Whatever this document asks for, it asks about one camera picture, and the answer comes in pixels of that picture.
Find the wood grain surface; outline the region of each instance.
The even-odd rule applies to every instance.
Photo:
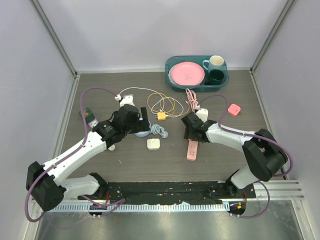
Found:
[[[267,128],[258,98],[247,70],[230,71],[230,81],[218,92],[198,93],[199,100],[214,94],[225,95],[229,103],[241,107],[241,115],[227,115],[223,124],[245,131],[258,131]],[[62,151],[67,150],[84,137],[80,111],[80,95],[90,87],[109,88],[119,93],[128,87],[151,88],[167,96],[176,98],[181,103],[187,99],[183,92],[173,91],[165,82],[164,72],[104,73],[82,74],[74,99]],[[134,104],[140,108],[147,106],[147,90],[130,89],[125,94],[133,94]],[[159,100],[158,96],[151,99],[152,103]],[[119,109],[114,97],[101,90],[88,92],[84,98],[84,106],[91,108],[95,117],[102,121],[108,119],[112,112]],[[225,102],[220,97],[211,98],[201,104],[209,110],[209,119],[219,120],[225,110]],[[196,161],[186,159],[188,140],[184,139],[184,124],[181,117],[167,118],[158,122],[148,110],[152,124],[158,123],[168,132],[168,138],[160,138],[159,150],[148,150],[147,137],[129,134],[116,144],[115,151],[102,152],[87,161],[70,177],[83,177],[92,172],[99,173],[109,182],[136,181],[213,181],[226,180],[234,171],[246,165],[243,153],[232,148],[213,143],[200,143]]]

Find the mug handle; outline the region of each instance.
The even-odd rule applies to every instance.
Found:
[[[202,62],[202,67],[208,71],[208,67],[209,67],[209,60],[203,60]]]

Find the gray floor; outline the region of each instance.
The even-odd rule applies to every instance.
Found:
[[[248,202],[246,214],[257,214],[265,205],[265,201]],[[39,224],[35,240],[303,239],[291,201],[272,201],[269,210],[255,219],[237,219],[224,211],[115,213],[84,220],[88,215],[47,213]]]
[[[223,124],[246,131],[266,128],[249,71],[230,71],[229,74],[229,84],[216,93],[225,95],[230,103],[239,105],[242,114],[236,117],[227,115]],[[110,88],[116,93],[127,87],[151,88],[181,102],[187,99],[185,93],[175,92],[165,83],[164,72],[82,74],[62,151],[84,137],[79,115],[79,100],[81,93],[90,87]],[[143,107],[147,106],[147,97],[151,92],[130,89],[125,94],[133,94],[135,105]],[[201,100],[212,94],[215,93],[198,93],[197,98]],[[154,97],[152,101],[155,103],[158,98]],[[84,106],[90,107],[96,118],[101,121],[108,119],[113,111],[119,109],[119,103],[113,96],[101,90],[88,92]],[[217,121],[225,109],[225,102],[217,97],[211,98],[201,106],[209,110],[209,119]],[[166,121],[158,122],[150,111],[148,116],[152,124],[159,123],[169,133],[168,138],[160,139],[159,150],[147,149],[148,137],[139,138],[130,134],[116,145],[115,151],[105,151],[96,155],[79,167],[71,177],[82,177],[91,172],[97,172],[110,182],[223,181],[246,164],[242,153],[212,143],[201,144],[198,148],[197,160],[189,161],[186,159],[188,141],[183,139],[185,127],[181,117],[167,118]]]

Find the pink plate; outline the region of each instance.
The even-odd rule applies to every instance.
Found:
[[[178,85],[199,85],[205,78],[204,69],[194,62],[185,61],[172,67],[172,80]]]

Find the power outlet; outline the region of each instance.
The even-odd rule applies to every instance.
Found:
[[[194,161],[197,158],[198,142],[189,140],[188,152],[186,154],[186,159]]]

